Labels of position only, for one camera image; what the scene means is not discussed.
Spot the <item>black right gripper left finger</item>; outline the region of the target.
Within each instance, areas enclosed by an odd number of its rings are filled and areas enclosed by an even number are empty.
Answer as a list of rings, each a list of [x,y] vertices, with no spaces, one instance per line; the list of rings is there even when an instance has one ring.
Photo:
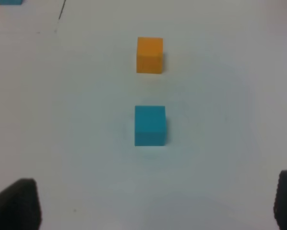
[[[0,192],[0,230],[38,230],[42,210],[37,183],[23,178]]]

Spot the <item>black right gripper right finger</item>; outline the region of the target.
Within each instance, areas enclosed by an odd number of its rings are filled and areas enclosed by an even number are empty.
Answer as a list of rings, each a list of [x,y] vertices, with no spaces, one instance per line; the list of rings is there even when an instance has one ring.
[[[287,170],[279,174],[273,211],[279,229],[287,230]]]

